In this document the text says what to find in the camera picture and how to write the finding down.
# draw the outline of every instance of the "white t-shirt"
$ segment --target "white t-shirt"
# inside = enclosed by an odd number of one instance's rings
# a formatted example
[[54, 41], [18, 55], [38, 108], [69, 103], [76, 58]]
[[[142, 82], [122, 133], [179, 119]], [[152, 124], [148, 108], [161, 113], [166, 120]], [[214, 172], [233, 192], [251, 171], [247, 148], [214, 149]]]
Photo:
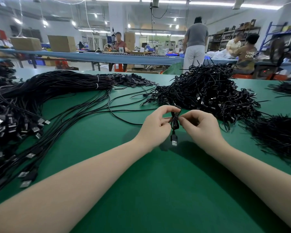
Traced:
[[232, 50], [232, 51], [235, 51], [235, 50], [237, 50], [238, 48], [241, 47], [241, 42], [239, 41], [239, 42], [235, 43], [234, 39], [231, 39], [231, 40], [229, 40], [229, 42], [226, 44], [226, 47], [228, 47], [228, 46], [231, 47], [231, 50]]

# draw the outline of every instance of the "hair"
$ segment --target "hair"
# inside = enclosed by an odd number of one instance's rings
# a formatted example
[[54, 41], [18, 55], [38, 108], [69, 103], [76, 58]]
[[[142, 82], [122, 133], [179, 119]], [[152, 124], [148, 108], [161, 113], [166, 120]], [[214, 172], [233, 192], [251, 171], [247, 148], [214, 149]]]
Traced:
[[253, 33], [253, 34], [250, 34], [246, 40], [249, 44], [254, 45], [258, 41], [259, 37], [260, 35], [258, 35], [257, 33]]
[[194, 23], [201, 23], [202, 22], [202, 17], [196, 17]]
[[236, 36], [237, 36], [237, 37], [238, 37], [238, 36], [244, 36], [244, 34], [243, 34], [243, 33], [237, 33]]

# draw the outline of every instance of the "white pants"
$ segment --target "white pants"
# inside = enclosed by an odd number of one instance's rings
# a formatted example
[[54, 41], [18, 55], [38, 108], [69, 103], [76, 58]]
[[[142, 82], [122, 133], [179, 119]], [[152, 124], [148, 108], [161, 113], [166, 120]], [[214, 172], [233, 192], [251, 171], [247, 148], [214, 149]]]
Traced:
[[205, 58], [205, 46], [195, 45], [186, 49], [183, 62], [183, 73], [189, 71], [191, 65], [202, 65]]

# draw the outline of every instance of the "hand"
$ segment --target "hand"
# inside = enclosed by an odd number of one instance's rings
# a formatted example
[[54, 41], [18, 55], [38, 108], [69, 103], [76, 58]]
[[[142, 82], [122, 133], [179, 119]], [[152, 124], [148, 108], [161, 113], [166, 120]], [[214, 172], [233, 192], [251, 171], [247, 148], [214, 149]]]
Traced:
[[169, 122], [171, 117], [163, 118], [163, 115], [169, 112], [178, 113], [179, 111], [179, 108], [171, 105], [159, 107], [146, 118], [134, 140], [138, 144], [144, 144], [147, 151], [150, 152], [162, 144], [170, 134], [171, 126]]
[[191, 110], [181, 115], [179, 121], [195, 143], [207, 153], [228, 145], [221, 135], [217, 119], [210, 113]]

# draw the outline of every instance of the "gray t-shirt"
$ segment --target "gray t-shirt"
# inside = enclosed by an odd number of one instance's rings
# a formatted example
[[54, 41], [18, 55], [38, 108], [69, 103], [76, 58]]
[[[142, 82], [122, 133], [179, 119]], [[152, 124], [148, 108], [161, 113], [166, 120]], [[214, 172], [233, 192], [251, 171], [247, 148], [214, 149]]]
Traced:
[[195, 23], [189, 27], [185, 36], [189, 38], [187, 47], [195, 45], [205, 46], [205, 38], [208, 36], [208, 27], [202, 23]]

